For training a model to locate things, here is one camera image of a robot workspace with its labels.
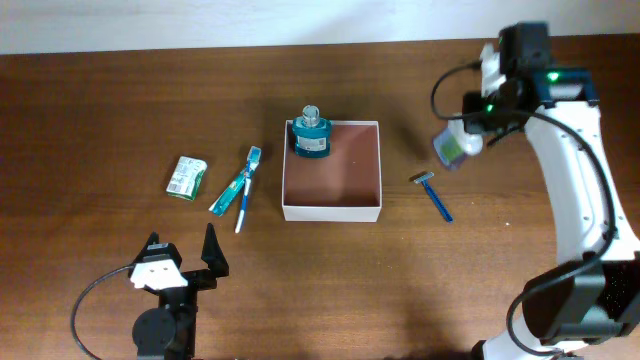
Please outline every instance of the blue toothbrush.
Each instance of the blue toothbrush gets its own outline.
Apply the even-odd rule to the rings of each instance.
[[[247,156],[247,167],[244,169],[244,196],[242,197],[242,208],[238,214],[238,223],[236,224],[236,234],[242,229],[244,217],[247,212],[247,202],[249,200],[249,190],[251,188],[251,173],[256,170],[260,163],[260,155],[262,150],[259,147],[252,146]]]
[[[444,219],[448,223],[452,223],[453,216],[449,214],[449,211],[447,211],[447,208],[444,207],[444,204],[442,203],[442,201],[440,201],[440,198],[438,198],[438,195],[436,195],[436,192],[433,190],[433,188],[431,188],[431,186],[429,186],[429,183],[427,182],[427,180],[429,180],[432,177],[433,177],[433,173],[428,172],[420,176],[419,178],[413,180],[413,182],[416,184],[422,184],[422,186],[424,186],[424,189],[427,191],[427,194],[429,194],[429,197],[431,197],[431,200],[433,200],[433,203],[436,205],[438,210],[440,210],[440,214],[442,214],[442,217],[444,217]]]

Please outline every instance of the wooden table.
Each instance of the wooden table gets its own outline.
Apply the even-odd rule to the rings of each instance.
[[[69,312],[84,287],[130,262],[152,231],[182,269],[215,224],[231,276],[199,297],[204,359],[400,358],[467,350],[504,330],[524,283],[555,266],[555,231],[537,159],[513,136],[444,171],[430,145],[434,81],[478,57],[483,40],[130,51],[0,57],[0,338],[4,359],[82,359]],[[640,233],[640,37],[553,40],[588,67],[618,193]],[[443,85],[460,108],[478,75]],[[306,104],[329,119],[377,120],[383,209],[376,224],[287,223],[280,196],[283,122]],[[241,234],[237,204],[207,211],[244,164],[264,158]],[[180,155],[207,161],[194,202],[166,195]],[[408,179],[432,185],[443,221]],[[132,359],[131,327],[156,297],[119,276],[83,303],[78,331],[107,359]],[[640,331],[582,351],[633,359]]]

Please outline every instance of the teal mouthwash bottle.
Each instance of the teal mouthwash bottle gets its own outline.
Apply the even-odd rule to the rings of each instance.
[[[307,105],[302,116],[293,120],[293,134],[296,136],[296,154],[308,158],[322,158],[329,155],[331,144],[331,121],[320,117],[320,110]]]

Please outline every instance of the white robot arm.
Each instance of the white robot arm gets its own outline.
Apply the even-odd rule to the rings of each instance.
[[[485,46],[482,91],[465,95],[465,132],[523,131],[544,173],[557,235],[558,267],[527,283],[507,316],[507,331],[479,342],[478,360],[570,357],[628,335],[640,322],[640,242],[618,199],[600,136],[590,74],[554,68],[544,23],[500,33],[500,54]],[[523,316],[513,320],[518,304]]]

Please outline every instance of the box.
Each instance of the box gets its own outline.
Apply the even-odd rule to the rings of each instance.
[[[296,155],[285,125],[282,210],[287,221],[376,222],[382,209],[377,121],[332,121],[331,154]]]

